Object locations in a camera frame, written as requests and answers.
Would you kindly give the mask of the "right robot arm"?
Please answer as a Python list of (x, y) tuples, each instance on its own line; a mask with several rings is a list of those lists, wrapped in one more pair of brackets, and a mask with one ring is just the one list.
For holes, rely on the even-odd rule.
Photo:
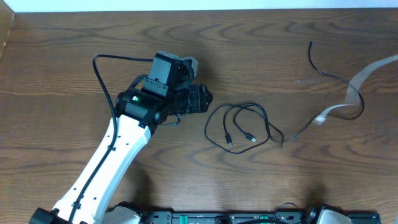
[(327, 204), (309, 207), (303, 220), (306, 224), (353, 224), (342, 209)]

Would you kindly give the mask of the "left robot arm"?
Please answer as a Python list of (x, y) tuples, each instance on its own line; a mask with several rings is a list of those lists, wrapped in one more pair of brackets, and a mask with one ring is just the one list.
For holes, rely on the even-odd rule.
[(122, 177), (159, 125), (169, 116), (205, 113), (213, 99), (193, 84), (198, 61), (158, 51), (147, 75), (139, 75), (115, 101), (105, 94), (111, 120), (103, 140), (70, 190), (51, 210), (38, 208), (30, 223), (132, 223), (142, 213), (124, 205), (107, 210)]

